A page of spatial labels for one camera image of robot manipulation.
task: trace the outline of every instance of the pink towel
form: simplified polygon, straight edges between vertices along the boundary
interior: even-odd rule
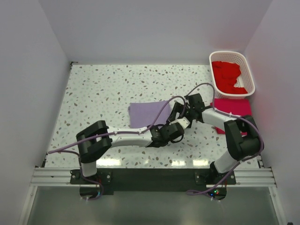
[[[252,115],[251,107],[248,99],[225,99],[225,98],[216,98],[215,107],[218,110],[221,110],[225,113],[232,113],[235,115],[246,116]],[[218,134],[225,134],[225,132],[216,127]]]

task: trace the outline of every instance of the red cloth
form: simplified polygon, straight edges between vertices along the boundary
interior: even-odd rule
[[[251,107],[248,99],[225,99],[225,98],[216,98],[215,107],[218,110],[221,110],[225,113],[232,113],[235,115],[246,116],[252,115]],[[218,134],[225,134],[225,132],[216,127]]]
[[[236,63],[215,61],[212,69],[217,88],[227,94],[247,94],[245,88],[236,88],[234,85],[241,74],[240,66]]]

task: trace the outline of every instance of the red clothing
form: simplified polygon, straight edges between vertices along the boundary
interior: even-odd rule
[[[241,74],[240,66],[236,63],[215,61],[212,69],[217,88],[227,94],[247,94],[245,88],[236,88],[234,85]]]

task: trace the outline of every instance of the table surface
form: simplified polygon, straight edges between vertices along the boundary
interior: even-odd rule
[[[206,82],[212,83],[206,65],[73,65],[48,150],[76,142],[76,134],[98,120],[129,128],[130,103],[184,96]],[[210,86],[203,85],[194,92],[201,94],[206,105],[211,102]],[[158,149],[112,148],[97,161],[97,167],[208,168],[226,148],[225,135],[217,134],[212,125],[194,122],[180,143]],[[78,152],[77,147],[70,150]],[[78,159],[68,153],[49,154],[45,167],[78,167]],[[259,166],[255,158],[239,168]]]

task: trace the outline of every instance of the glass panel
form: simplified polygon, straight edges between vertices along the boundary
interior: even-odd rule
[[[268,188],[228,188],[221,202],[185,193],[115,192],[95,201],[78,187],[39,187],[29,225],[277,225]]]

